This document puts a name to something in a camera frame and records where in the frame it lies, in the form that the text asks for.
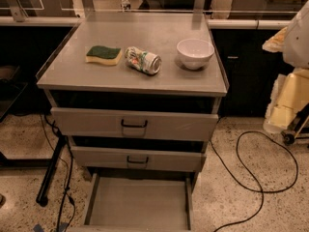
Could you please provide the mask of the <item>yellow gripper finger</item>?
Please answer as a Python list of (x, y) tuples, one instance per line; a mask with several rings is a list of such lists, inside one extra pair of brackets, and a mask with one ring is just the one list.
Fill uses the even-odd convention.
[(279, 74), (273, 84), (270, 104), (263, 123), (269, 133), (279, 133), (288, 128), (309, 103), (309, 70), (295, 69), (288, 75)]
[(264, 42), (262, 45), (262, 49), (268, 52), (282, 52), (284, 48), (285, 35), (287, 32), (287, 28), (282, 28), (279, 32), (277, 32), (274, 36), (270, 37), (268, 40)]

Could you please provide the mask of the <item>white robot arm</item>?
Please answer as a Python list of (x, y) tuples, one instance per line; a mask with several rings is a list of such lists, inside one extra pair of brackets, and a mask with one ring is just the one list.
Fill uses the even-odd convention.
[(263, 128), (279, 133), (288, 128), (309, 103), (309, 2), (288, 26), (268, 39), (262, 46), (268, 52), (282, 52), (285, 63), (294, 70), (279, 74), (273, 84)]

